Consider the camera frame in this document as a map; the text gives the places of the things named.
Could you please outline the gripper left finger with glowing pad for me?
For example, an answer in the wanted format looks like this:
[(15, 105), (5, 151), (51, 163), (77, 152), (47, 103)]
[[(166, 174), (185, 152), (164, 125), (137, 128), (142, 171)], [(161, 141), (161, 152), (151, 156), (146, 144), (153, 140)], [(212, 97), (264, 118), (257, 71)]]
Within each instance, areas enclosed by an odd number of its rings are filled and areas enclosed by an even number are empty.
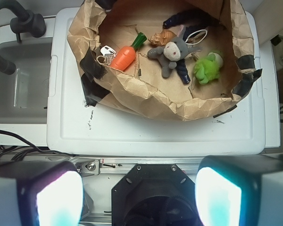
[(69, 161), (0, 161), (0, 226), (76, 226), (83, 180)]

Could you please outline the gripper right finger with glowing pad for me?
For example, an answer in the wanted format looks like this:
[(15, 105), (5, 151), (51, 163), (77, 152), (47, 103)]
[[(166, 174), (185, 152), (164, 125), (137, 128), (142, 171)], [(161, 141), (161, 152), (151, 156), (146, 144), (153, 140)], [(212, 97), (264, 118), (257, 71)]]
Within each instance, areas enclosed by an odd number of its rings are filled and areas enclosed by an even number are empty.
[(204, 157), (195, 201), (205, 226), (283, 226), (283, 154)]

